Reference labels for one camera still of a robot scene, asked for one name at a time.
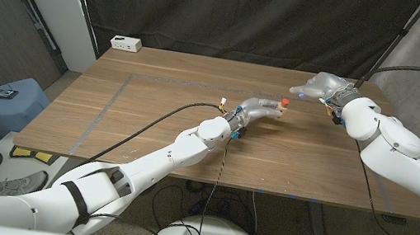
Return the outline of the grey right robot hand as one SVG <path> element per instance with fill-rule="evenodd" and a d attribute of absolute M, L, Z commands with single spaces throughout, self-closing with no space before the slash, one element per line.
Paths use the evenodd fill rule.
<path fill-rule="evenodd" d="M 361 98 L 354 83 L 336 76 L 336 74 L 325 72 L 318 73 L 303 86 L 290 87 L 289 92 L 322 99 L 329 105 L 339 107 L 344 107 L 349 101 Z"/>

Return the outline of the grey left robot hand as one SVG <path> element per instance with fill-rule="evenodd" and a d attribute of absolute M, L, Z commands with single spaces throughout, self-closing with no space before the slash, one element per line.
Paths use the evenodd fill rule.
<path fill-rule="evenodd" d="M 241 103 L 237 109 L 228 112 L 225 119 L 234 132 L 258 118 L 280 118 L 285 111 L 286 108 L 278 101 L 252 97 Z"/>

